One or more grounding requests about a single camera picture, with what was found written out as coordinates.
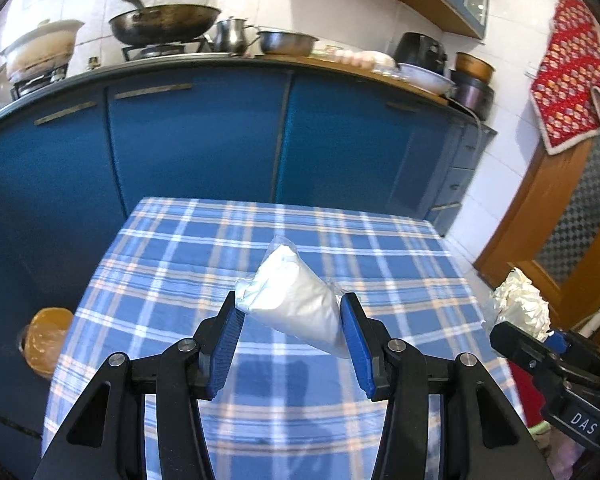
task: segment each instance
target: plaid tablecloth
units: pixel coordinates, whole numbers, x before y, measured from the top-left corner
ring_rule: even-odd
[[[476,354],[522,412],[509,368],[480,311],[425,221],[335,209],[147,198],[104,255],[54,375],[43,449],[104,359],[163,352],[214,316],[235,280],[258,268],[275,235],[321,277],[355,292],[369,317],[425,354]],[[437,478],[440,410],[430,397],[427,477]],[[366,399],[353,366],[247,316],[227,382],[200,401],[219,480],[365,479],[385,402]],[[149,478],[160,478],[155,397],[146,402]]]

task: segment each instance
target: metal pitcher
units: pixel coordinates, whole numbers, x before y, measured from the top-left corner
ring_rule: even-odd
[[[222,20],[222,22],[218,22],[216,24],[216,38],[212,42],[210,41],[214,52],[230,52],[242,56],[250,46],[244,31],[247,28],[256,28],[255,25],[245,25],[246,21],[231,16],[226,20]]]

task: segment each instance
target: stove burner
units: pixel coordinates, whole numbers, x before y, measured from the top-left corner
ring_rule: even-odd
[[[211,52],[209,43],[205,38],[196,38],[195,40],[181,41],[179,43],[166,43],[147,46],[126,46],[122,48],[122,55],[125,61],[136,61],[138,59],[149,59],[160,56],[177,56],[184,54],[188,44],[193,44],[193,52]],[[133,50],[140,50],[137,54],[130,54]]]
[[[16,99],[20,99],[27,94],[40,90],[51,83],[62,81],[62,79],[66,77],[67,67],[68,64],[62,65],[33,79],[14,83],[13,88],[11,89],[11,98],[15,101]]]

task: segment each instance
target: patterned red towel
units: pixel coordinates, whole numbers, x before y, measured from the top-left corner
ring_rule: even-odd
[[[553,30],[531,85],[550,155],[600,133],[600,26],[583,2],[563,0]]]

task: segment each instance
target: red fabric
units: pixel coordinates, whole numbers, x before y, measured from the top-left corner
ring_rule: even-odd
[[[550,155],[600,133],[600,29],[580,0],[555,9],[554,33],[531,86]]]
[[[509,362],[509,368],[511,368],[513,380],[516,381],[522,408],[525,410],[526,426],[532,428],[543,420],[540,408],[544,406],[544,397],[533,386],[529,373],[512,362]]]

